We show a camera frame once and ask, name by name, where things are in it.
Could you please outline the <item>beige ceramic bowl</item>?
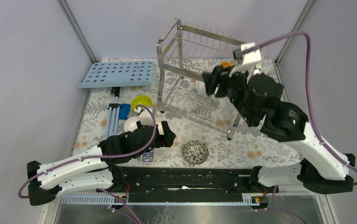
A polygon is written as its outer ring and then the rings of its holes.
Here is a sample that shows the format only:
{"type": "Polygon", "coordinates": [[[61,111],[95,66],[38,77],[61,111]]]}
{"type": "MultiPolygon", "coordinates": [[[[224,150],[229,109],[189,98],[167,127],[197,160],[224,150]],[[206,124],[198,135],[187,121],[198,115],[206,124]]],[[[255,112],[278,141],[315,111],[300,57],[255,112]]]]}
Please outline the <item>beige ceramic bowl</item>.
{"type": "Polygon", "coordinates": [[[157,117],[156,118],[157,129],[158,129],[158,133],[160,135],[164,135],[164,130],[163,130],[163,126],[162,126],[162,122],[163,121],[167,122],[167,119],[162,118],[162,117],[157,117]]]}

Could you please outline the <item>red floral patterned cup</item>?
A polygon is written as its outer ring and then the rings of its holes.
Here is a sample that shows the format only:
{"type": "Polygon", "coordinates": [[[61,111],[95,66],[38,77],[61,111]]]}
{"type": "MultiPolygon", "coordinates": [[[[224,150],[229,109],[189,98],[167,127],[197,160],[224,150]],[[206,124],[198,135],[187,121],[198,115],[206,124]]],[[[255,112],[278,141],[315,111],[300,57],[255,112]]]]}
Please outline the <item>red floral patterned cup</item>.
{"type": "Polygon", "coordinates": [[[208,159],[209,150],[204,142],[192,140],[183,146],[182,155],[188,163],[200,165],[208,159]]]}

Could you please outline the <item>stainless steel dish rack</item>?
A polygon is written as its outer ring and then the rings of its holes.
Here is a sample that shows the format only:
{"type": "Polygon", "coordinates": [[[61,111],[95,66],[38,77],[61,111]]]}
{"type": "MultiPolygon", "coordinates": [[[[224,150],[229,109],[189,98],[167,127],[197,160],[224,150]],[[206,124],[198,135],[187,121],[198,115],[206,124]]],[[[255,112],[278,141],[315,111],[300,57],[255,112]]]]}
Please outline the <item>stainless steel dish rack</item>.
{"type": "Polygon", "coordinates": [[[160,70],[157,102],[161,113],[169,112],[225,134],[232,140],[241,116],[228,99],[219,104],[196,91],[192,81],[202,81],[245,42],[217,31],[194,27],[175,18],[157,42],[160,70]]]}

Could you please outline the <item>white plastic bowl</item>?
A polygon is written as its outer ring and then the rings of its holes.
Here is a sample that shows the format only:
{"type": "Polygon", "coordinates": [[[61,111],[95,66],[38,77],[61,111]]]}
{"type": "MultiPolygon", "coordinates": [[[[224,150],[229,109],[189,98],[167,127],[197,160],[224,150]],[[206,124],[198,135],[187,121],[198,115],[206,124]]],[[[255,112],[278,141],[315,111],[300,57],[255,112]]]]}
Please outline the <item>white plastic bowl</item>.
{"type": "Polygon", "coordinates": [[[134,132],[138,127],[142,126],[139,117],[131,117],[124,123],[124,132],[134,132]]]}

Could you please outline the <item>yellow-green plastic bowl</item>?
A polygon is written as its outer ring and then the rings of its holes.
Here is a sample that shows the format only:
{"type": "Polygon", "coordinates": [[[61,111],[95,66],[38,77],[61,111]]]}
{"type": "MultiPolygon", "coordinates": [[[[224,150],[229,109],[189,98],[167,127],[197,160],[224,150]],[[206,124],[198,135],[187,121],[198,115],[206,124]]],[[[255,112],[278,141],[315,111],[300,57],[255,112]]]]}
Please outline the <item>yellow-green plastic bowl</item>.
{"type": "Polygon", "coordinates": [[[144,105],[146,107],[150,107],[152,106],[152,100],[149,96],[146,96],[146,95],[139,95],[137,97],[135,97],[132,102],[131,102],[131,109],[134,111],[134,112],[137,112],[137,106],[138,105],[144,105]]]}

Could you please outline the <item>white ribbed bowl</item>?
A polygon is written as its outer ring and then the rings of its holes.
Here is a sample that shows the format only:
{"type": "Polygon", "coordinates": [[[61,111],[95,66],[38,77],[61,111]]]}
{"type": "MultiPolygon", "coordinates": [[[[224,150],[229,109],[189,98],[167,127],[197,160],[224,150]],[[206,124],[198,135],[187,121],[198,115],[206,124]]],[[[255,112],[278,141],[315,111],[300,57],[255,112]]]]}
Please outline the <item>white ribbed bowl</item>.
{"type": "Polygon", "coordinates": [[[204,82],[197,81],[195,84],[195,89],[199,95],[206,96],[206,88],[204,82]]]}

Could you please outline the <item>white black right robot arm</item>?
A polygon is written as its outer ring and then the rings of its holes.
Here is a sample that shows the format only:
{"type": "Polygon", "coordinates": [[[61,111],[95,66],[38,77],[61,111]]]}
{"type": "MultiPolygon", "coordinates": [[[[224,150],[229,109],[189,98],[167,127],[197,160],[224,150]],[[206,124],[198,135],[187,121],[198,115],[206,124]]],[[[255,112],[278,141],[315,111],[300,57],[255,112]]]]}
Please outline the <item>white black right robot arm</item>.
{"type": "Polygon", "coordinates": [[[323,195],[353,190],[349,166],[354,164],[355,156],[339,154],[318,139],[308,116],[297,105],[281,100],[282,84],[263,73],[229,76],[230,71],[231,68],[217,66],[212,72],[203,72],[206,94],[228,98],[248,126],[260,126],[261,133],[302,156],[300,162],[290,166],[255,166],[248,180],[252,191],[283,185],[301,185],[323,195]]]}

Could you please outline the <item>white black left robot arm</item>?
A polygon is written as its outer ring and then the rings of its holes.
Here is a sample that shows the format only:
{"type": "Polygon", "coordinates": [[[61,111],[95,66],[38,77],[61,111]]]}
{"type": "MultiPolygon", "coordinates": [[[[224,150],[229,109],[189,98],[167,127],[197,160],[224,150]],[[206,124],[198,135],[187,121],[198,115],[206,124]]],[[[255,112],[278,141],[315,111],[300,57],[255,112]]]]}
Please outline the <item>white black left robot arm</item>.
{"type": "Polygon", "coordinates": [[[176,134],[166,120],[156,126],[143,126],[119,135],[109,136],[85,152],[50,164],[27,163],[28,199],[32,206],[47,204],[63,193],[88,189],[119,192],[124,177],[114,165],[129,162],[145,152],[171,147],[176,134]]]}

